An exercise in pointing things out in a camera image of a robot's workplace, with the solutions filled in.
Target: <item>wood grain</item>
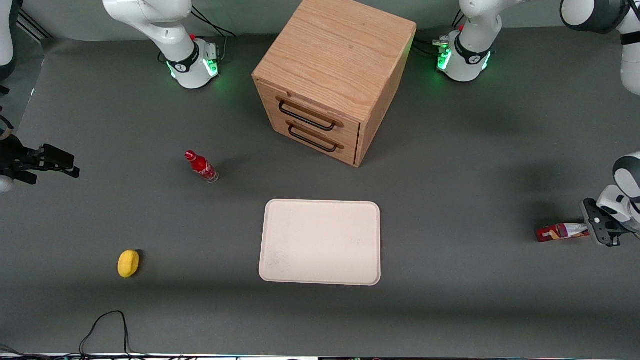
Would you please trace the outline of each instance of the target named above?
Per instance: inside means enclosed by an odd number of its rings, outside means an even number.
[[[296,142],[309,146],[312,149],[321,151],[333,158],[337,158],[349,165],[354,164],[356,146],[358,144],[358,132],[360,130],[360,124],[352,122],[350,120],[329,119],[320,114],[313,115],[313,112],[304,108],[300,104],[294,102],[294,100],[288,98],[285,92],[272,88],[268,85],[262,84],[259,81],[256,82],[258,93],[264,108],[269,116],[269,121],[273,129]],[[318,130],[310,125],[305,124],[297,119],[294,119],[278,109],[280,100],[285,100],[285,109],[291,110],[298,115],[304,116],[311,121],[317,122],[322,126],[330,126],[332,122],[336,122],[336,125],[331,131]],[[309,145],[289,134],[289,125],[294,124],[294,132],[301,136],[308,138],[314,142],[317,142],[325,147],[333,147],[337,144],[339,148],[334,153],[324,152],[317,147]]]
[[[360,135],[360,139],[358,140],[358,151],[356,154],[355,166],[359,167],[364,159],[367,150],[369,150],[369,146],[373,141],[374,136],[378,132],[378,128],[382,124],[382,119],[384,119],[387,114],[387,110],[389,106],[391,106],[391,102],[396,96],[396,92],[398,87],[400,86],[400,80],[402,80],[402,75],[404,73],[404,66],[406,65],[406,60],[409,57],[409,52],[411,51],[411,42],[406,45],[402,56],[398,59],[398,64],[391,75],[391,78],[388,80],[388,83],[384,87],[382,94],[378,98],[378,102],[376,103],[373,111],[371,112],[371,117],[367,125],[364,127],[362,134]]]
[[[253,80],[273,128],[359,167],[397,92],[415,23],[352,0],[303,0]],[[323,126],[322,131],[278,109]],[[289,134],[339,149],[328,153]]]
[[[366,122],[414,33],[414,22],[355,1],[304,0],[253,75]]]

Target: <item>drawer handle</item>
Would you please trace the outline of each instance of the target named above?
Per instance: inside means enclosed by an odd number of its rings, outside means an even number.
[[[304,136],[300,136],[300,135],[294,133],[293,131],[291,131],[291,130],[293,130],[293,128],[294,128],[293,124],[289,125],[289,134],[291,134],[291,136],[295,137],[296,139],[300,139],[300,140],[302,140],[302,141],[304,141],[304,142],[306,142],[308,144],[311,144],[311,145],[317,147],[318,149],[322,149],[322,150],[324,150],[326,152],[334,152],[336,149],[338,149],[338,144],[336,144],[336,143],[333,145],[333,147],[331,149],[329,149],[328,147],[322,146],[317,142],[313,142],[313,141],[305,138]]]
[[[335,126],[335,121],[333,121],[331,123],[331,126],[329,126],[329,127],[322,126],[322,125],[318,124],[317,122],[313,122],[313,121],[311,121],[309,119],[306,119],[306,118],[304,118],[304,117],[302,117],[302,116],[300,116],[300,115],[298,115],[296,113],[292,113],[291,111],[283,108],[283,106],[284,106],[284,100],[280,100],[280,105],[278,105],[278,109],[280,109],[280,111],[282,111],[282,113],[287,114],[288,116],[290,116],[290,117],[292,117],[294,119],[298,119],[298,120],[300,120],[300,121],[302,121],[302,122],[304,122],[306,124],[309,124],[309,125],[311,125],[313,127],[317,127],[320,130],[331,131],[331,130],[333,130],[333,127]]]

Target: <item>white tray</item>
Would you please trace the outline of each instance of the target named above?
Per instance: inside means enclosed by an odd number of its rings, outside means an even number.
[[[264,211],[259,272],[265,281],[377,284],[378,205],[360,201],[269,201]]]

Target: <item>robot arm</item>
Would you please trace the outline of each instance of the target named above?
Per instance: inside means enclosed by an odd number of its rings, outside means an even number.
[[[472,81],[486,68],[490,48],[502,29],[500,13],[528,0],[460,0],[467,17],[462,30],[454,30],[435,42],[446,49],[437,69],[455,81]]]
[[[18,21],[22,1],[0,0],[0,81],[15,69],[15,48],[12,33]]]
[[[191,0],[102,0],[109,15],[148,36],[167,59],[172,76],[185,88],[206,85],[218,75],[214,44],[192,39],[180,20]]]
[[[640,152],[621,157],[613,165],[616,185],[609,185],[597,201],[585,199],[580,208],[596,243],[620,245],[625,233],[640,234]]]
[[[570,29],[606,34],[620,32],[622,84],[640,95],[640,0],[562,0],[560,17]]]
[[[0,134],[0,193],[13,187],[13,180],[34,185],[38,176],[29,171],[58,171],[78,178],[80,169],[74,166],[75,157],[65,151],[44,144],[37,150],[22,145],[13,135],[13,126],[0,115],[6,129]]]

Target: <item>red bottle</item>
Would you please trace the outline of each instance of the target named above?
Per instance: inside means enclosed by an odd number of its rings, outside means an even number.
[[[184,157],[191,163],[193,171],[197,172],[208,183],[213,183],[218,180],[218,172],[211,164],[202,156],[196,155],[195,152],[189,150],[184,154]]]

